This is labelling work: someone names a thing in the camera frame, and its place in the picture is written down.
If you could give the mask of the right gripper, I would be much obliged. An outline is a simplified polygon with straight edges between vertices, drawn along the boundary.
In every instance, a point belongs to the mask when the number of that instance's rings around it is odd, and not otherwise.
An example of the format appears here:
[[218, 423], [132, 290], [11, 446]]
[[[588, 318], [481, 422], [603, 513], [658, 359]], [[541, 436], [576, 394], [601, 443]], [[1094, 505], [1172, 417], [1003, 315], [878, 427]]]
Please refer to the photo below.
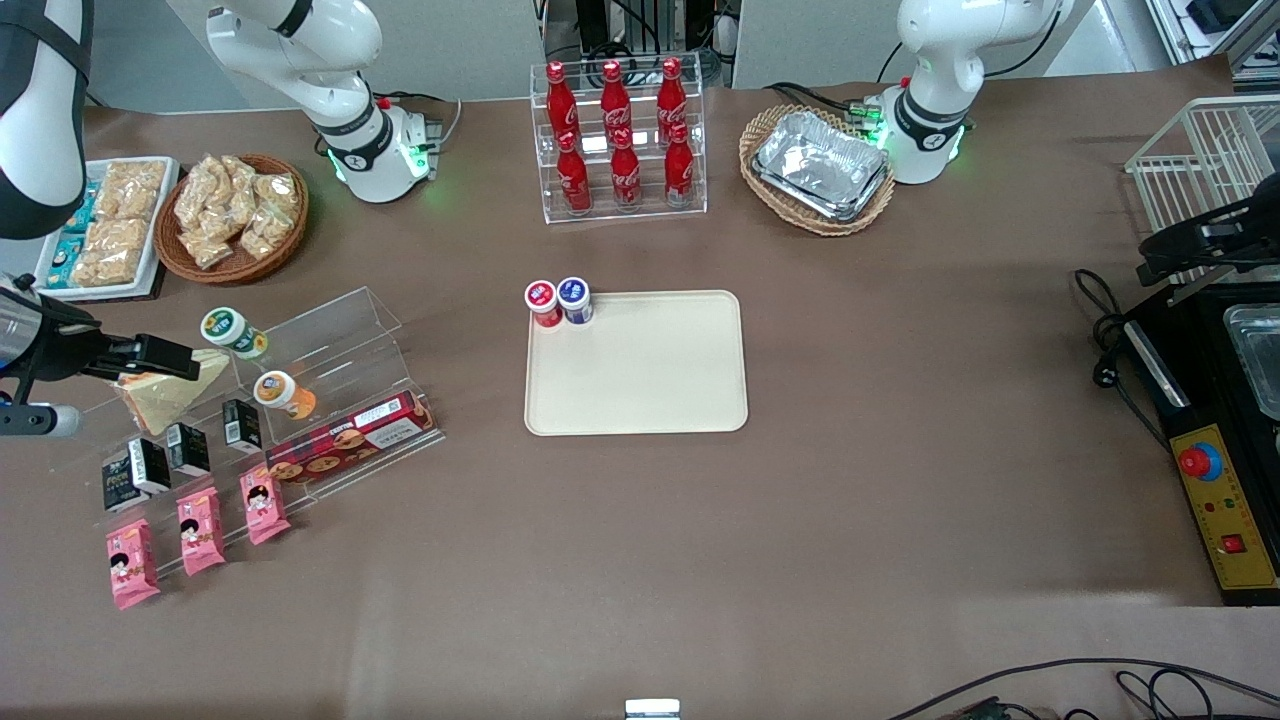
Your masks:
[[192, 348], [156, 336], [102, 346], [101, 322], [91, 314], [14, 284], [3, 287], [1, 365], [3, 378], [41, 382], [141, 373], [197, 380], [201, 372]]

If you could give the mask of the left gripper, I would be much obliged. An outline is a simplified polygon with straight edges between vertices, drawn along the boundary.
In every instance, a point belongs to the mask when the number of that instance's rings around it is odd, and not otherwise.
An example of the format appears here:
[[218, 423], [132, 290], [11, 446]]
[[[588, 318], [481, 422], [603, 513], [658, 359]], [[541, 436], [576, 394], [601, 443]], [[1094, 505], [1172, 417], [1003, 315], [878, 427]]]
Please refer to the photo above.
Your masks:
[[1204, 265], [1213, 258], [1236, 269], [1277, 265], [1279, 191], [1257, 188], [1242, 209], [1212, 222], [1213, 242], [1197, 228], [1165, 228], [1139, 245], [1135, 275], [1143, 287]]

